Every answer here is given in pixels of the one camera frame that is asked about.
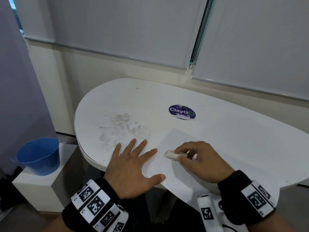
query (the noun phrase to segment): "oval sticker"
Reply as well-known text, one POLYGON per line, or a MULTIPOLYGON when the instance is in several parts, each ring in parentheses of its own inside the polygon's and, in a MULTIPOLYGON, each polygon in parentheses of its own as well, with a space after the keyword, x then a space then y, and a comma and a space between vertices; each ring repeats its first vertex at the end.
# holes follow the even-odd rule
POLYGON ((193 120, 196 116, 195 112, 188 107, 185 107, 185 108, 186 109, 182 109, 179 105, 172 105, 170 106, 168 111, 176 118, 179 118, 182 120, 193 120))

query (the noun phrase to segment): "white cube stand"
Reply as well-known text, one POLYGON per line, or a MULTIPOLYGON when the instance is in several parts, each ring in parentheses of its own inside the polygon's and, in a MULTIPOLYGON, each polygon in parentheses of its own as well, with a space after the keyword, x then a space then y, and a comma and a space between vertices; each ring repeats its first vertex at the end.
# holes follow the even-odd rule
POLYGON ((60 166, 47 175, 38 176, 26 167, 13 181, 14 186, 38 211, 62 212, 78 191, 85 169, 77 145, 59 144, 60 166))

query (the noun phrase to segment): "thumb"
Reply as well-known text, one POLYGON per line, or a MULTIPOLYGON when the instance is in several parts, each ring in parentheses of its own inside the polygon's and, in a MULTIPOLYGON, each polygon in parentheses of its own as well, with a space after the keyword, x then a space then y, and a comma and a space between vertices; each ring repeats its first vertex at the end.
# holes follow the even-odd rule
POLYGON ((148 184, 149 184, 149 188, 154 187, 154 186, 160 184, 165 179, 166 179, 166 176, 164 174, 157 174, 157 175, 153 175, 150 178, 147 178, 147 181, 148 181, 148 184))
POLYGON ((196 162, 195 160, 190 160, 184 156, 178 156, 177 161, 184 167, 186 167, 191 172, 194 172, 196 168, 196 162))

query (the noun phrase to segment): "gray blind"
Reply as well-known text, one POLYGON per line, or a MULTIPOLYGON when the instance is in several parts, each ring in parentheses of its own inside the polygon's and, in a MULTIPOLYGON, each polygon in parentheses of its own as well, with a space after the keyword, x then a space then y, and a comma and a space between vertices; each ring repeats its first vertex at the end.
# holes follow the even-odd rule
POLYGON ((215 0, 193 78, 309 100, 309 0, 215 0))
POLYGON ((187 68, 207 0, 14 0, 29 39, 187 68))

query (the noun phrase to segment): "white eraser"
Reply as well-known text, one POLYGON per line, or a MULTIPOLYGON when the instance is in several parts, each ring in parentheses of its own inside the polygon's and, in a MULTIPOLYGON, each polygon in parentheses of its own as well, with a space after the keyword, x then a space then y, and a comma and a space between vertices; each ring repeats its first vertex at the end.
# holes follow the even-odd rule
POLYGON ((176 160, 178 156, 187 157, 187 154, 186 153, 182 153, 182 152, 180 152, 179 154, 176 154, 172 150, 169 150, 169 151, 165 152, 165 157, 168 157, 168 158, 173 159, 173 160, 176 160))

